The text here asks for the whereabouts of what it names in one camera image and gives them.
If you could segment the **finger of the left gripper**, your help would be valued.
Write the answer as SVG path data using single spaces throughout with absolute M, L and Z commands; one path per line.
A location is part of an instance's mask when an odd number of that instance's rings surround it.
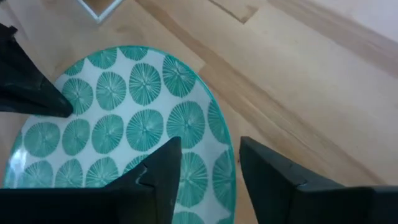
M 67 118 L 72 104 L 51 83 L 0 86 L 0 111 Z
M 43 96 L 43 74 L 16 40 L 14 26 L 0 24 L 0 96 Z

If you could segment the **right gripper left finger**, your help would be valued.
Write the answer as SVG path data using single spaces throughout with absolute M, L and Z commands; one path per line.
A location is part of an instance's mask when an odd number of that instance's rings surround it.
M 104 187 L 1 189 L 0 224 L 171 224 L 181 160 L 172 137 Z

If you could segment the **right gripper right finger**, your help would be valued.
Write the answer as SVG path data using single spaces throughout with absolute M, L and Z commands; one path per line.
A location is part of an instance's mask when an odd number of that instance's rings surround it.
M 398 186 L 346 187 L 248 136 L 239 160 L 259 224 L 398 224 Z

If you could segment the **teal patterned plate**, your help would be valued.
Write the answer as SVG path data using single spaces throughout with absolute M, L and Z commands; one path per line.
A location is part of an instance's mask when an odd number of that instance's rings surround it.
M 182 140 L 173 224 L 233 224 L 236 168 L 228 127 L 202 79 L 157 49 L 122 45 L 55 82 L 68 118 L 30 116 L 5 168 L 6 189 L 103 187 L 170 138 Z

